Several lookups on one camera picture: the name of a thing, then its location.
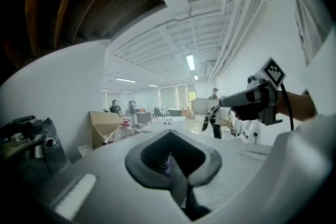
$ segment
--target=pipe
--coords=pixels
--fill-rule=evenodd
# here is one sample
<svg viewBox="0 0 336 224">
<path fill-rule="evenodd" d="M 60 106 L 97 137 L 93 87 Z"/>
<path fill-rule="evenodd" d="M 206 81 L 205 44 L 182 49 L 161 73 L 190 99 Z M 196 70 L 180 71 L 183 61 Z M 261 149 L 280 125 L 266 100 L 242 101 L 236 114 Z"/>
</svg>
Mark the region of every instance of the pipe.
<svg viewBox="0 0 336 224">
<path fill-rule="evenodd" d="M 264 3 L 265 3 L 265 0 L 260 0 L 260 2 L 258 3 L 258 6 L 256 7 L 256 9 L 254 11 L 251 20 L 248 22 L 247 26 L 245 27 L 245 29 L 244 29 L 244 31 L 243 31 L 243 33 L 242 33 L 242 35 L 241 35 L 241 37 L 240 37 L 240 39 L 239 39 L 236 47 L 234 48 L 234 50 L 233 50 L 230 58 L 226 61 L 225 65 L 223 66 L 223 68 L 221 69 L 221 71 L 218 73 L 218 75 L 221 75 L 225 71 L 225 69 L 228 66 L 230 60 L 232 59 L 233 55 L 235 54 L 235 52 L 236 52 L 237 48 L 239 47 L 240 43 L 243 41 L 246 33 L 248 32 L 249 28 L 251 27 L 253 21 L 255 20 L 256 16 L 258 15 L 258 13 L 261 10 L 261 8 L 264 5 Z"/>
<path fill-rule="evenodd" d="M 224 48 L 225 48 L 225 46 L 226 46 L 226 44 L 228 42 L 229 35 L 230 35 L 230 33 L 231 33 L 232 29 L 233 29 L 234 23 L 235 23 L 236 18 L 238 16 L 238 10 L 239 10 L 239 6 L 240 6 L 240 1 L 241 0 L 233 0 L 233 7 L 232 7 L 232 10 L 231 10 L 231 14 L 230 14 L 230 18 L 229 18 L 229 23 L 228 23 L 228 27 L 227 27 L 228 29 L 226 31 L 225 39 L 224 39 L 223 45 L 221 47 L 221 52 L 220 52 L 219 56 L 217 57 L 214 69 L 213 69 L 213 71 L 210 74 L 209 81 L 211 81 L 211 79 L 212 79 L 212 77 L 213 77 L 213 75 L 215 73 L 215 70 L 218 67 L 219 61 L 221 60 L 221 58 L 223 56 Z"/>
<path fill-rule="evenodd" d="M 227 47 L 225 47 L 225 48 L 226 48 L 226 51 L 223 53 L 224 55 L 222 56 L 222 58 L 221 58 L 221 60 L 220 60 L 220 63 L 219 63 L 217 66 L 215 66 L 215 68 L 214 68 L 214 72 L 213 72 L 212 75 L 210 76 L 210 80 L 212 80 L 212 79 L 215 77 L 216 73 L 217 73 L 217 72 L 220 70 L 220 68 L 223 66 L 223 63 L 224 63 L 224 61 L 225 61 L 225 59 L 226 59 L 226 57 L 227 57 L 227 55 L 228 55 L 228 53 L 229 53 L 229 51 L 230 51 L 232 45 L 233 45 L 234 42 L 236 41 L 236 38 L 237 38 L 238 33 L 240 32 L 240 30 L 241 30 L 241 28 L 242 28 L 243 22 L 244 22 L 245 19 L 246 19 L 246 15 L 247 15 L 247 12 L 248 12 L 248 10 L 249 10 L 250 4 L 251 4 L 251 0 L 244 0 L 243 7 L 242 7 L 242 9 L 241 9 L 242 12 L 241 12 L 241 14 L 240 14 L 240 16 L 239 16 L 237 26 L 236 26 L 236 28 L 235 28 L 235 30 L 234 30 L 234 33 L 232 34 L 232 37 L 231 37 L 231 39 L 230 39 L 229 44 L 227 45 L 228 38 L 227 38 L 227 42 L 223 44 L 222 49 L 223 49 L 223 47 L 224 47 L 225 45 L 227 45 Z"/>
</svg>

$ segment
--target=wire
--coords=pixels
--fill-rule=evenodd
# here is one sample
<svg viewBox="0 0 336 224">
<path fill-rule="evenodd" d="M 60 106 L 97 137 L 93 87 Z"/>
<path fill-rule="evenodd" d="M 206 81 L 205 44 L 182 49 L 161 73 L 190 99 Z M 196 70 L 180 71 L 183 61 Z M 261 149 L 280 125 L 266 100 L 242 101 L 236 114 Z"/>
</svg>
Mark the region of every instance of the wire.
<svg viewBox="0 0 336 224">
<path fill-rule="evenodd" d="M 286 103 L 287 109 L 288 109 L 288 114 L 289 114 L 289 120 L 290 120 L 290 130 L 293 131 L 294 130 L 294 123 L 293 123 L 293 114 L 292 114 L 292 108 L 290 106 L 290 102 L 288 99 L 288 95 L 285 89 L 285 85 L 282 83 L 281 84 L 281 90 L 282 90 L 282 95 L 283 95 L 283 99 Z"/>
</svg>

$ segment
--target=ceiling light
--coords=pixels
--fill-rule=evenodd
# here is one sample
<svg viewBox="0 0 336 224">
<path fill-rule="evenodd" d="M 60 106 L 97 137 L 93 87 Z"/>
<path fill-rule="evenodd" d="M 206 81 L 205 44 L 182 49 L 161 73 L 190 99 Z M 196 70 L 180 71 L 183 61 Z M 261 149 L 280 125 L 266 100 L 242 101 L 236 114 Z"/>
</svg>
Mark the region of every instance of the ceiling light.
<svg viewBox="0 0 336 224">
<path fill-rule="evenodd" d="M 190 70 L 195 70 L 194 56 L 191 54 L 185 58 L 187 59 Z"/>
<path fill-rule="evenodd" d="M 136 82 L 135 80 L 130 80 L 130 79 L 120 79 L 120 78 L 116 78 L 116 80 L 122 80 L 122 81 L 127 81 L 127 82 Z"/>
</svg>

